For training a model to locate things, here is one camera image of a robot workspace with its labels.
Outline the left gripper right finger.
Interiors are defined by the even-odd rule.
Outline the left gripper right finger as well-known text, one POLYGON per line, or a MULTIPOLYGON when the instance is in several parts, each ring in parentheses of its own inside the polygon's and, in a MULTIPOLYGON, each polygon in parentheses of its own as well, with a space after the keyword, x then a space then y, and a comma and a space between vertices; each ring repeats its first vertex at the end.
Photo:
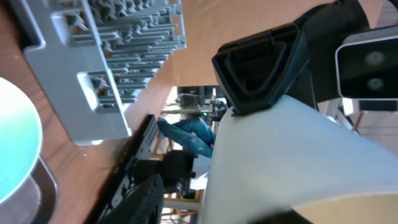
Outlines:
POLYGON ((295 210, 275 213, 268 217, 254 220, 250 224, 313 224, 295 210))

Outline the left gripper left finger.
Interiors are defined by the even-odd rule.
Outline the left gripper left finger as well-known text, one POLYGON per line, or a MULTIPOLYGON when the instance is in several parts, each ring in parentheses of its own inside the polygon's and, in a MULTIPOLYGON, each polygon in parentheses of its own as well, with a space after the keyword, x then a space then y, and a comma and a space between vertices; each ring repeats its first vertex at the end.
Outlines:
POLYGON ((140 184, 99 224, 160 224, 164 204, 164 185, 154 174, 140 184))

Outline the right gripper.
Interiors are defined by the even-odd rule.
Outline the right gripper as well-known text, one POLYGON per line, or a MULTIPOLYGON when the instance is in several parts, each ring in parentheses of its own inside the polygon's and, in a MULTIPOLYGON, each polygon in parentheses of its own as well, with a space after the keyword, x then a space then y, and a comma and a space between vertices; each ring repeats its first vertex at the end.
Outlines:
POLYGON ((211 61, 235 116, 272 108, 290 87, 290 96, 317 109, 338 97, 337 48, 368 29, 359 1, 333 1, 292 23, 224 44, 211 61))

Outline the white bowl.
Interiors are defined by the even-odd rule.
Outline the white bowl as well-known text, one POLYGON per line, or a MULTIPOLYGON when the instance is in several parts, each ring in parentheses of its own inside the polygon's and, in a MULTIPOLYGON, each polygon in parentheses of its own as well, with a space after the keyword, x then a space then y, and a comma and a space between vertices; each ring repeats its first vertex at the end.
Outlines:
POLYGON ((397 156, 289 96, 248 116, 227 111, 200 223, 288 212, 310 223, 396 223, 397 156))

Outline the blue bowl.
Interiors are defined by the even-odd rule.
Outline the blue bowl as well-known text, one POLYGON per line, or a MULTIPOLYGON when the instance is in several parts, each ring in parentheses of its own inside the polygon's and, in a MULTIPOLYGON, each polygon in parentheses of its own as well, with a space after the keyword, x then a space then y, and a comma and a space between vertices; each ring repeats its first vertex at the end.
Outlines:
POLYGON ((42 140, 42 124, 33 102, 21 89, 1 78, 1 202, 32 173, 42 140))

